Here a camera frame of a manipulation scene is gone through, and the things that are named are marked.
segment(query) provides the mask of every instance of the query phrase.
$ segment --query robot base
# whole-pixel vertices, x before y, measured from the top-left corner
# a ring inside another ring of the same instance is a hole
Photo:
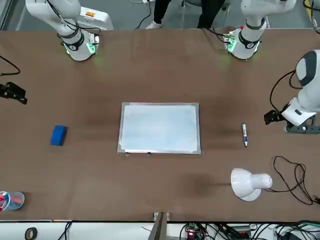
[[[284,131],[290,134],[320,134],[320,126],[316,125],[316,116],[312,116],[300,126],[288,124]]]
[[[66,45],[64,45],[66,49],[66,53],[70,55],[70,57],[75,61],[84,61],[90,58],[93,54],[98,52],[98,46],[100,38],[93,33],[90,33],[86,30],[81,31],[84,35],[84,41],[79,47],[78,50],[72,51]]]
[[[224,37],[225,42],[230,42],[230,44],[225,44],[225,48],[236,58],[246,60],[251,58],[258,50],[259,42],[253,48],[247,49],[239,40],[240,31],[241,28],[237,28],[236,30],[229,32],[229,35]]]

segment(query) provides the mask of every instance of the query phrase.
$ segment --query white sneaker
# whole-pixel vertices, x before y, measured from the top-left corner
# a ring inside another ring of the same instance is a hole
[[[152,23],[147,26],[145,29],[159,29],[162,27],[162,23],[156,23],[155,21],[152,21]]]

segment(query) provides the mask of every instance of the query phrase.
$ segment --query blue eraser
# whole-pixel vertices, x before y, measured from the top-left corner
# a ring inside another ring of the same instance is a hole
[[[53,129],[50,143],[52,145],[62,146],[67,133],[67,127],[62,125],[56,125]]]

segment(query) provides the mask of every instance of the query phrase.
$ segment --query brown table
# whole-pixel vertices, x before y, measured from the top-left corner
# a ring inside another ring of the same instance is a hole
[[[311,29],[268,29],[242,61],[202,30],[107,31],[96,56],[75,62],[53,31],[1,32],[1,55],[22,71],[2,83],[26,89],[28,104],[0,99],[1,190],[26,195],[21,210],[0,219],[150,220],[167,211],[174,221],[318,220],[320,206],[289,193],[244,202],[229,185],[232,169],[244,168],[285,189],[271,166],[283,155],[306,164],[306,187],[320,194],[319,136],[263,120],[273,84],[317,48]],[[274,102],[281,108],[295,93],[284,80]],[[199,102],[203,155],[117,154],[122,102]],[[69,127],[62,147],[50,145],[55,125]],[[279,169],[292,186],[294,166]]]

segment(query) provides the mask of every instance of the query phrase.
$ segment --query desk lamp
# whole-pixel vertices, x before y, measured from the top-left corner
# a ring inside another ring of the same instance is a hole
[[[269,189],[272,186],[272,178],[266,174],[252,174],[242,168],[235,168],[231,173],[231,186],[234,194],[244,200],[256,200],[261,189]]]

